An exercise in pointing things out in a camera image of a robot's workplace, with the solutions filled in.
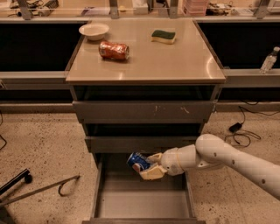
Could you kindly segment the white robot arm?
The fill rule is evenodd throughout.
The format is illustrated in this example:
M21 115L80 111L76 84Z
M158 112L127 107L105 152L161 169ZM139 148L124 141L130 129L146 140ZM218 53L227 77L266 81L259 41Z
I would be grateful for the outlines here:
M204 134L195 144L172 148L148 157L151 167L139 170L143 179L177 176L191 169L217 168L226 165L280 200L280 166L237 150L221 138Z

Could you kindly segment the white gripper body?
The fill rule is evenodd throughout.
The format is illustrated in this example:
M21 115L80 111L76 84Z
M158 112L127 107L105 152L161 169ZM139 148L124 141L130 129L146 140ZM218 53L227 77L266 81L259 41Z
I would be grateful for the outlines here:
M194 168L199 162L195 146L172 148L163 153L160 164L167 170L167 174L176 176Z

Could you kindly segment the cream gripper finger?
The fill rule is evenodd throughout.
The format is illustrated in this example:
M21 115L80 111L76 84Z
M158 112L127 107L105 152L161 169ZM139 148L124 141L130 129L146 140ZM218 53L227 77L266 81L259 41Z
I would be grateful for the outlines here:
M156 154L148 156L147 159L153 164L155 164L155 163L159 164L162 156L163 156L162 153L156 153Z
M154 180L161 179L166 173L167 170L162 165L154 164L149 169L141 171L140 176L144 180Z

